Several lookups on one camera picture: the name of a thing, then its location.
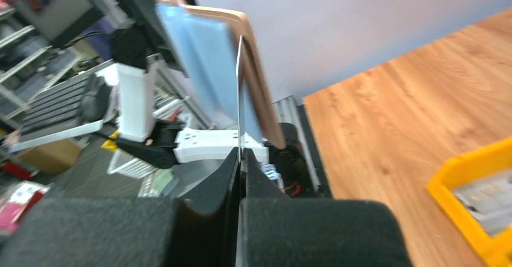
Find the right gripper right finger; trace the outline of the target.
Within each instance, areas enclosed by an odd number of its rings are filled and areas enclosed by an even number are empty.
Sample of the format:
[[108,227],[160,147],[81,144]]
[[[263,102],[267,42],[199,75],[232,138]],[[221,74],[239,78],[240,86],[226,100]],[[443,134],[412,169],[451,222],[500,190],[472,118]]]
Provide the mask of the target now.
[[243,151],[240,266],[411,266],[394,213],[372,200],[296,198]]

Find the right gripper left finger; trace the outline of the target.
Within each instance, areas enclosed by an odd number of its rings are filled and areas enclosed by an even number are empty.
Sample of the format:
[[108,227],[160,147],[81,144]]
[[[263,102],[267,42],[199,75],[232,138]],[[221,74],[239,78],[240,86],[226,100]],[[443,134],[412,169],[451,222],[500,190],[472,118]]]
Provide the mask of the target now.
[[182,198],[43,198],[2,266],[233,266],[238,151]]

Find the thin card edge-on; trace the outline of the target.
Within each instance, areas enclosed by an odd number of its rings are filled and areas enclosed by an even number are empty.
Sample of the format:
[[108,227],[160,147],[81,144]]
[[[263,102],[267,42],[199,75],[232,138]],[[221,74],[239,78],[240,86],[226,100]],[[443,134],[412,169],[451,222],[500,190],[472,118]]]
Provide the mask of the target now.
[[244,110],[244,93],[243,93],[243,61],[242,61],[242,52],[243,52],[243,44],[244,37],[242,35],[239,36],[238,39],[238,48],[237,48],[237,58],[235,63],[235,71],[236,71],[236,79],[237,79],[237,139],[238,139],[238,164],[242,164],[242,154],[243,149],[245,148],[245,110]]

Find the beige leather card holder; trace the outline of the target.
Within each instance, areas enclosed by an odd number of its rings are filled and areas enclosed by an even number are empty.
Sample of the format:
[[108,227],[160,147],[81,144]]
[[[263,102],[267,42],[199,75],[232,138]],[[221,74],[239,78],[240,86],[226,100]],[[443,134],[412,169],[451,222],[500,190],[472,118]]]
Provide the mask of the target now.
[[218,127],[237,123],[235,63],[238,39],[244,37],[243,93],[245,133],[277,149],[286,140],[272,105],[250,22],[240,11],[187,4],[186,0],[155,0],[155,11],[199,105]]

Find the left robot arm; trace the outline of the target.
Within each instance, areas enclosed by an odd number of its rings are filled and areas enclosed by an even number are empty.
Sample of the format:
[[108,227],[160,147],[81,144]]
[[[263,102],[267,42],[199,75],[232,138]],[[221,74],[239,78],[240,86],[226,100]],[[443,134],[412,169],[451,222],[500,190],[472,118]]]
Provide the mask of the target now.
[[309,171],[292,123],[278,120],[246,15],[187,0],[92,0],[113,26],[106,118],[117,135],[108,173],[159,169],[251,150],[279,188]]

